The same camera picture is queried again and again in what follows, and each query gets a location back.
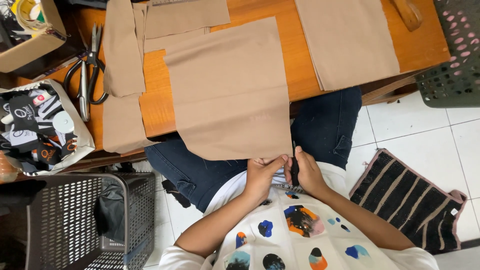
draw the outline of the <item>person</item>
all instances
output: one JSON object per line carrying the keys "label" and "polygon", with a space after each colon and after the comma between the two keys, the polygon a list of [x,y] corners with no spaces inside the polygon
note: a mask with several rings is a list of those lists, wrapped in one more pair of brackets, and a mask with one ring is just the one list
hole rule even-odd
{"label": "person", "polygon": [[204,217],[162,254],[161,270],[437,270],[434,257],[348,199],[359,87],[306,99],[292,159],[204,160],[179,137],[145,148],[152,167]]}

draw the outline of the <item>white tile floor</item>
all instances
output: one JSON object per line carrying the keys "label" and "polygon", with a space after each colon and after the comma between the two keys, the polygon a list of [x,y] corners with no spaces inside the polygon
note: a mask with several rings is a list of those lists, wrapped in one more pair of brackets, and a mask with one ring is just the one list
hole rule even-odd
{"label": "white tile floor", "polygon": [[[480,238],[480,108],[432,109],[419,92],[400,103],[362,107],[347,164],[353,187],[376,153],[386,148],[444,191],[457,189],[469,198],[457,224],[461,241]],[[187,209],[157,185],[156,246],[144,270],[157,269],[160,255],[202,215]]]}

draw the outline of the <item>tan fabric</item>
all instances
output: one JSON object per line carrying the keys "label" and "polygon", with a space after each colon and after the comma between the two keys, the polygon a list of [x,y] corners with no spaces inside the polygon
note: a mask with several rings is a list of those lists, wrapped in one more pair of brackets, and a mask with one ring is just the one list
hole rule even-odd
{"label": "tan fabric", "polygon": [[295,2],[323,90],[400,73],[380,0]]}
{"label": "tan fabric", "polygon": [[196,29],[196,30],[181,33],[181,34],[145,39],[144,51],[145,53],[148,53],[148,52],[159,50],[159,49],[165,49],[168,46],[177,44],[179,42],[185,41],[190,38],[203,36],[208,33],[210,33],[210,28],[203,27],[200,29]]}
{"label": "tan fabric", "polygon": [[292,155],[274,17],[167,47],[177,130],[207,160]]}
{"label": "tan fabric", "polygon": [[132,7],[130,0],[107,4],[103,40],[107,62],[103,84],[110,93],[103,103],[103,148],[107,152],[123,154],[155,144],[145,136],[138,103],[145,92],[142,8],[141,4]]}
{"label": "tan fabric", "polygon": [[145,92],[130,0],[108,1],[102,42],[108,73],[103,81],[104,91],[115,97]]}
{"label": "tan fabric", "polygon": [[164,37],[229,23],[226,0],[198,0],[163,6],[149,3],[145,38]]}
{"label": "tan fabric", "polygon": [[142,65],[143,65],[147,4],[132,3],[132,7],[133,7],[133,17],[135,19],[135,34],[137,35],[138,50],[140,51],[140,58],[142,59]]}
{"label": "tan fabric", "polygon": [[103,148],[120,154],[156,144],[145,136],[138,96],[108,97],[103,103]]}

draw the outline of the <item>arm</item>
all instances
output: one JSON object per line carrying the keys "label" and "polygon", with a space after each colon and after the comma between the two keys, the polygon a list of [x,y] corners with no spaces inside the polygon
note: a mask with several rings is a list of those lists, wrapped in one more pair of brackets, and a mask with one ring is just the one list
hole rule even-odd
{"label": "arm", "polygon": [[[302,188],[312,197],[330,206],[335,212],[347,219],[377,247],[392,250],[405,250],[415,247],[415,245],[393,225],[351,202],[327,186],[315,159],[311,155],[303,152],[301,147],[295,149],[295,157],[297,158],[300,168],[299,182]],[[285,176],[289,183],[291,182],[290,166],[291,161],[289,160],[285,166]]]}
{"label": "arm", "polygon": [[204,258],[212,254],[227,233],[267,199],[273,174],[285,164],[287,158],[283,155],[268,165],[262,160],[248,160],[247,183],[243,192],[190,226],[174,245]]}

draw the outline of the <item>gray plastic basket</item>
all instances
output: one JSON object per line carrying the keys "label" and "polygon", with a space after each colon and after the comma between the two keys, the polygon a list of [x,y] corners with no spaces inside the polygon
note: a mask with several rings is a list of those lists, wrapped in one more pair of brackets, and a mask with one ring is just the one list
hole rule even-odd
{"label": "gray plastic basket", "polygon": [[432,108],[480,107],[480,0],[435,0],[449,62],[415,76]]}
{"label": "gray plastic basket", "polygon": [[[69,173],[37,180],[47,186],[27,207],[26,270],[142,269],[154,246],[154,174]],[[96,231],[95,200],[112,181],[123,187],[125,245]]]}

